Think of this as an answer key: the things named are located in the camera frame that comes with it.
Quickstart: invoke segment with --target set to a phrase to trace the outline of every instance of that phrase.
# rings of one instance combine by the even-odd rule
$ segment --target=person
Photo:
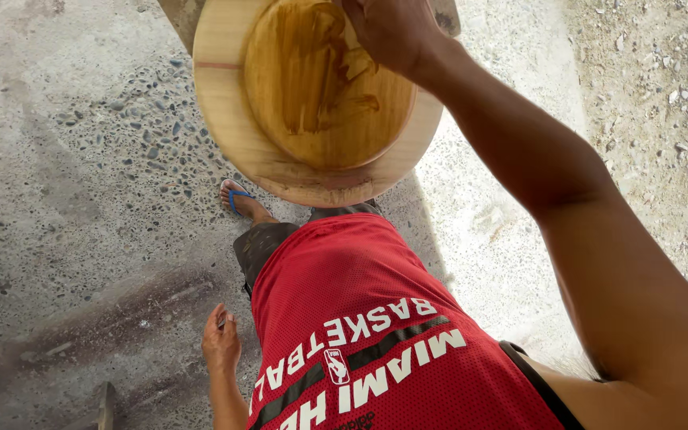
[[[426,0],[342,6],[374,61],[444,103],[537,221],[601,379],[489,337],[372,205],[316,210],[297,227],[228,181],[225,205],[233,191],[253,220],[235,252],[262,367],[247,404],[235,317],[217,306],[203,336],[214,428],[688,428],[688,282],[597,153],[445,37]]]

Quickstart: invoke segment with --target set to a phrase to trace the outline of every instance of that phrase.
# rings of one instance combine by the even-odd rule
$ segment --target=pebble
[[[113,110],[124,109],[124,102],[121,102],[120,100],[113,100],[112,102],[110,102],[110,109],[113,109]]]

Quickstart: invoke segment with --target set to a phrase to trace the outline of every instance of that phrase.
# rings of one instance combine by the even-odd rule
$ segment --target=foot
[[[225,181],[222,189],[219,190],[219,195],[222,197],[222,204],[227,208],[230,208],[230,190],[245,191],[243,187],[235,182]],[[270,211],[264,209],[261,203],[250,197],[233,195],[233,203],[235,204],[235,210],[249,220],[272,219]]]

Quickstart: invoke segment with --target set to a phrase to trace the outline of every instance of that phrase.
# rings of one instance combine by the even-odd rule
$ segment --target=mesh jersey
[[[259,274],[252,313],[252,430],[563,427],[378,215],[302,226]]]

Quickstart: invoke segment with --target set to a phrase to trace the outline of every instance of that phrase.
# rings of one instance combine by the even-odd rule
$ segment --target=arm
[[[225,325],[219,329],[219,323]],[[243,401],[235,368],[241,357],[235,316],[219,304],[209,315],[201,343],[209,370],[209,400],[214,411],[214,430],[243,430],[248,423],[248,405]]]
[[[630,415],[610,422],[615,414],[602,412],[632,404],[628,413],[642,421],[656,415],[666,425],[688,425],[688,282],[596,152],[442,36],[425,0],[343,6],[374,59],[434,93],[538,222],[582,345],[602,376],[617,381],[544,376],[552,388],[579,419],[595,424],[628,425]]]

